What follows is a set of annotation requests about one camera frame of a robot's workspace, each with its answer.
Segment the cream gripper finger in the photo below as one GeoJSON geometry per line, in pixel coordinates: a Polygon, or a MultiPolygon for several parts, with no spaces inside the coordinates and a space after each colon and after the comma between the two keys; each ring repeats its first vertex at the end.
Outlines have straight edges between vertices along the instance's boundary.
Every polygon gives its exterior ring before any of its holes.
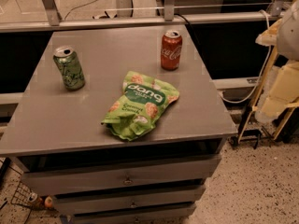
{"type": "Polygon", "coordinates": [[[261,123],[273,121],[298,97],[299,62],[287,61],[282,67],[274,65],[263,86],[255,118],[261,123]]]}
{"type": "Polygon", "coordinates": [[[278,28],[282,22],[282,19],[275,21],[267,30],[259,34],[255,42],[261,46],[275,46],[278,37],[278,28]]]}

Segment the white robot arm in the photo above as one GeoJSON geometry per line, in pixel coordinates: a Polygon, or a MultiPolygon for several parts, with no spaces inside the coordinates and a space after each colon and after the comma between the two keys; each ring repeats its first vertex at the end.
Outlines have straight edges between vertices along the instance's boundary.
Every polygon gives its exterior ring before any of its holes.
{"type": "Polygon", "coordinates": [[[294,2],[283,18],[259,34],[256,43],[278,48],[287,59],[282,67],[273,66],[263,86],[255,118],[261,123],[271,122],[299,97],[299,1],[294,2]]]}

